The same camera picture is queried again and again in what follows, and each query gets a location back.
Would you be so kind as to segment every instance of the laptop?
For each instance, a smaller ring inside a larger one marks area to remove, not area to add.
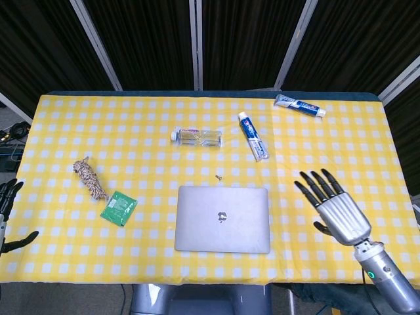
[[[267,189],[181,186],[175,249],[269,253]]]

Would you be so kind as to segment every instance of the apple logo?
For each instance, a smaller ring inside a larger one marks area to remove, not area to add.
[[[217,213],[217,215],[219,216],[219,222],[221,223],[222,221],[225,221],[228,216],[226,215],[226,212],[219,212]]]

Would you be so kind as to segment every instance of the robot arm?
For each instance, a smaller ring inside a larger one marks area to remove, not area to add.
[[[332,189],[314,171],[311,174],[323,191],[307,174],[301,172],[318,199],[300,182],[295,181],[327,225],[314,222],[314,226],[322,233],[333,236],[339,243],[354,246],[354,257],[396,312],[420,312],[420,296],[385,252],[383,244],[369,240],[371,225],[366,216],[333,175],[325,169],[322,169],[322,173]]]
[[[10,182],[0,185],[0,255],[26,246],[31,243],[39,233],[38,231],[34,231],[23,240],[5,243],[7,221],[13,208],[13,201],[16,197],[16,193],[24,185],[23,182],[19,182],[18,184],[16,182],[16,179],[12,179]]]

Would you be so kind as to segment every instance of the green packet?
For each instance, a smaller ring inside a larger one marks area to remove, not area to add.
[[[124,226],[136,205],[137,200],[121,192],[114,192],[100,216],[116,225]]]

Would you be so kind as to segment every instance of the yellow checkered tablecloth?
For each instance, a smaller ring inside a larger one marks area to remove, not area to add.
[[[271,99],[42,96],[7,240],[33,230],[40,235],[2,255],[0,281],[360,282],[353,248],[312,226],[320,218],[293,185],[300,170],[326,167],[365,211],[372,239],[384,242],[420,284],[420,235],[382,104],[310,102],[326,117],[274,108]],[[241,111],[268,144],[270,159],[255,162],[238,123]],[[175,146],[169,140],[175,127],[220,130],[223,146]],[[99,217],[106,202],[91,199],[72,171],[85,156],[107,193],[138,200],[124,228]],[[271,252],[175,251],[181,185],[266,187]]]

